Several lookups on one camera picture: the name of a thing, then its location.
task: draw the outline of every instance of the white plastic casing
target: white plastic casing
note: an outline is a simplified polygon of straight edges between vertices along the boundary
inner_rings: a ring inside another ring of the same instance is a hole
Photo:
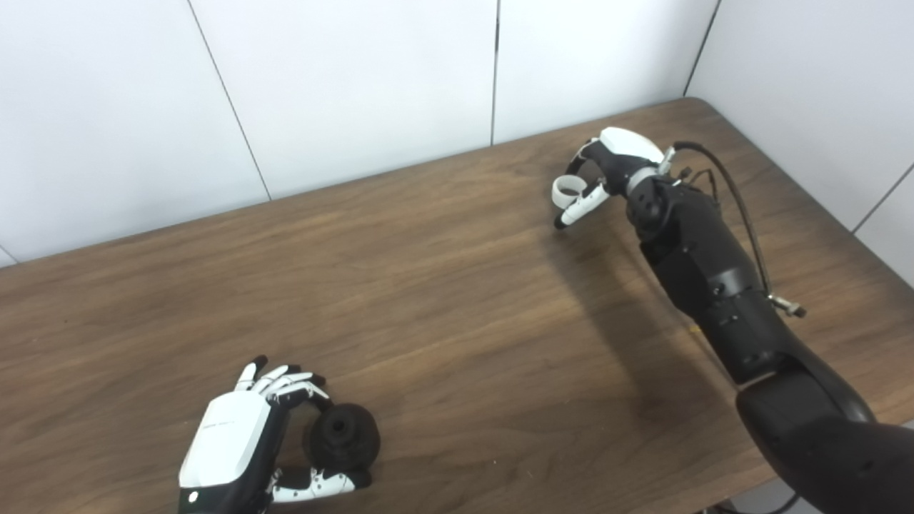
[[[635,155],[659,163],[664,153],[650,139],[619,127],[606,127],[600,132],[600,142],[616,155]]]
[[[181,465],[181,487],[210,487],[241,477],[270,415],[266,399],[233,391],[209,403]]]

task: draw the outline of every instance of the black object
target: black object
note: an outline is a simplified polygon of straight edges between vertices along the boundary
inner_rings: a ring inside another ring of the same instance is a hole
[[[729,173],[701,145],[675,147],[701,152],[718,167],[753,240],[758,271],[713,199],[669,177],[634,185],[628,218],[676,308],[695,320],[731,379],[754,381],[736,401],[752,439],[787,485],[825,514],[914,512],[914,432],[876,423],[860,395],[791,332],[768,298],[755,232]],[[607,184],[624,194],[633,161],[607,152],[595,142],[581,154],[597,155]]]
[[[312,465],[336,473],[368,469],[381,448],[375,418],[353,403],[324,411],[308,439]]]

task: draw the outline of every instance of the robotic fingertip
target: robotic fingertip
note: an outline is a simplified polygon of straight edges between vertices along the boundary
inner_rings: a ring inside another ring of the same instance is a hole
[[[334,406],[334,401],[333,401],[333,400],[330,400],[329,398],[324,398],[324,397],[322,397],[322,396],[320,396],[320,395],[317,395],[317,394],[315,394],[315,395],[311,398],[311,401],[314,402],[314,406],[317,407],[317,410],[320,411],[320,412],[327,411],[327,410],[329,410],[331,407]]]
[[[251,364],[253,364],[257,368],[257,371],[260,371],[267,365],[267,362],[269,362],[269,361],[270,360],[267,359],[267,356],[261,354],[261,355],[258,355],[257,357],[255,357],[254,359],[252,359]]]
[[[371,473],[369,473],[367,469],[347,471],[345,472],[345,475],[356,489],[362,489],[371,485]]]

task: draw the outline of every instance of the back of robot hand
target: back of robot hand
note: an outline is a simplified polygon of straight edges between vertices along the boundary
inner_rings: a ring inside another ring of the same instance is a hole
[[[380,447],[371,414],[336,405],[325,379],[280,366],[257,379],[264,356],[245,366],[234,391],[209,403],[178,476],[179,514],[261,514],[273,502],[325,498],[367,487]],[[291,409],[314,404],[313,467],[275,467]]]

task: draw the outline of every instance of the cable connector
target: cable connector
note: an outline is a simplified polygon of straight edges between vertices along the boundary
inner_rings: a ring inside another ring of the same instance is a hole
[[[772,305],[787,313],[787,316],[806,317],[806,309],[800,304],[791,302],[780,296],[775,296],[774,294],[769,294],[768,299],[771,300]]]
[[[686,166],[679,172],[679,175],[676,177],[676,180],[683,181],[692,176],[692,168]]]

